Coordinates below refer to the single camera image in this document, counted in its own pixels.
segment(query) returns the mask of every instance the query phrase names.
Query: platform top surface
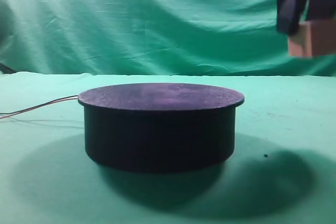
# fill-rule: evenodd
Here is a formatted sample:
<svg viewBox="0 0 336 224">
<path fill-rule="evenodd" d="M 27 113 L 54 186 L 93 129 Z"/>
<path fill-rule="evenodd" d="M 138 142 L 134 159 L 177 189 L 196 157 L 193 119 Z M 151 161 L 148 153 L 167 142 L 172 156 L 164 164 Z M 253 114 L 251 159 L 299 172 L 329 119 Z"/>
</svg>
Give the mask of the platform top surface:
<svg viewBox="0 0 336 224">
<path fill-rule="evenodd" d="M 203 110 L 239 106 L 244 96 L 232 89 L 185 83 L 136 83 L 91 89 L 79 94 L 82 105 L 120 110 Z"/>
</svg>

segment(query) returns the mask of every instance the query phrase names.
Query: electrical cable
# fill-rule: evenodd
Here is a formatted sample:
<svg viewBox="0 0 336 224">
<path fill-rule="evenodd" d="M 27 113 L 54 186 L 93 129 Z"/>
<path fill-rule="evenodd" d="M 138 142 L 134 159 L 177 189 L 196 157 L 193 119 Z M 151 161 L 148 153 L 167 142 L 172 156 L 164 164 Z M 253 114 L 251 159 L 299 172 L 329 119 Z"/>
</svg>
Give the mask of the electrical cable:
<svg viewBox="0 0 336 224">
<path fill-rule="evenodd" d="M 52 101 L 49 101 L 49 102 L 46 102 L 46 103 L 43 103 L 43 104 L 40 104 L 40 105 L 37 105 L 37 106 L 33 106 L 33 107 L 30 107 L 30 108 L 26 108 L 26 109 L 23 109 L 23 110 L 18 110 L 18 111 L 14 111 L 14 112 L 10 112 L 10 113 L 0 112 L 1 115 L 6 115 L 6 116 L 0 117 L 0 119 L 5 119 L 5 118 L 8 118 L 10 116 L 19 115 L 19 114 L 22 114 L 22 113 L 25 113 L 25 112 L 28 112 L 28 111 L 32 111 L 32 110 L 35 110 L 35 109 L 39 109 L 41 107 L 51 105 L 51 104 L 54 104 L 54 103 L 71 101 L 71 100 L 76 100 L 76 99 L 77 99 L 77 95 L 72 95 L 72 96 L 69 96 L 69 97 L 63 97 L 63 98 L 55 99 L 55 100 L 52 100 Z"/>
</svg>

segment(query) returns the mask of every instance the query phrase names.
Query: green fabric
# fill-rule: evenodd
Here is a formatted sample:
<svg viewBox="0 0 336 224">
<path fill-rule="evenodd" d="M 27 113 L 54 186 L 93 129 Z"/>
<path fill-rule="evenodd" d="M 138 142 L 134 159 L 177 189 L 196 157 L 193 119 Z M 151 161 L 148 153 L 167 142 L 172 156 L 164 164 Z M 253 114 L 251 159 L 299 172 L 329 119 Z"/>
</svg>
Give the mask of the green fabric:
<svg viewBox="0 0 336 224">
<path fill-rule="evenodd" d="M 166 176 L 105 170 L 85 154 L 82 106 L 57 103 L 0 120 L 0 223 L 333 223 L 336 78 L 4 74 L 0 111 L 133 82 L 245 94 L 226 165 Z"/>
<path fill-rule="evenodd" d="M 93 74 L 336 74 L 287 55 L 275 0 L 2 0 L 0 62 Z"/>
</svg>

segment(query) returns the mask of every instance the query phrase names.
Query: round black base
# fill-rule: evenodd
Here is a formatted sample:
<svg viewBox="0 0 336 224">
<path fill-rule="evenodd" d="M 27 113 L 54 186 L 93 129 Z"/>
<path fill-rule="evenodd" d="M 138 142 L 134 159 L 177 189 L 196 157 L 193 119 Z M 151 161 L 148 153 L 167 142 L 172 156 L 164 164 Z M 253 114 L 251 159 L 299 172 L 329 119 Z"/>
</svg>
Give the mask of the round black base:
<svg viewBox="0 0 336 224">
<path fill-rule="evenodd" d="M 234 90 L 180 83 L 103 87 L 79 95 L 86 152 L 139 173 L 179 173 L 228 159 L 235 146 Z"/>
</svg>

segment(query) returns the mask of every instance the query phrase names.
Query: red wire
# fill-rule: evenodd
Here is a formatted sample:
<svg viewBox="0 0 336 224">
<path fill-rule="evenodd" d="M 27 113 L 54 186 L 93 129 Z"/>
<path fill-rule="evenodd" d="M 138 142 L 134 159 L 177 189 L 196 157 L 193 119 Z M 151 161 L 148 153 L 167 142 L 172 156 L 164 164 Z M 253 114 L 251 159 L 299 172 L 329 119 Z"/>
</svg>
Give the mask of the red wire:
<svg viewBox="0 0 336 224">
<path fill-rule="evenodd" d="M 63 100 L 58 100 L 58 101 L 50 102 L 50 103 L 47 103 L 47 104 L 44 104 L 44 105 L 41 105 L 41 106 L 37 106 L 35 108 L 31 108 L 31 109 L 27 109 L 27 110 L 22 110 L 20 112 L 17 112 L 17 113 L 11 114 L 11 115 L 7 115 L 7 116 L 2 116 L 2 117 L 0 117 L 0 120 L 1 119 L 5 119 L 5 118 L 9 118 L 9 117 L 11 117 L 13 115 L 19 115 L 19 114 L 22 114 L 22 113 L 25 113 L 25 112 L 28 112 L 28 111 L 39 109 L 41 107 L 48 106 L 48 105 L 51 105 L 51 104 L 54 104 L 54 103 L 71 101 L 71 100 L 77 100 L 77 98 L 67 98 L 67 99 L 63 99 Z"/>
</svg>

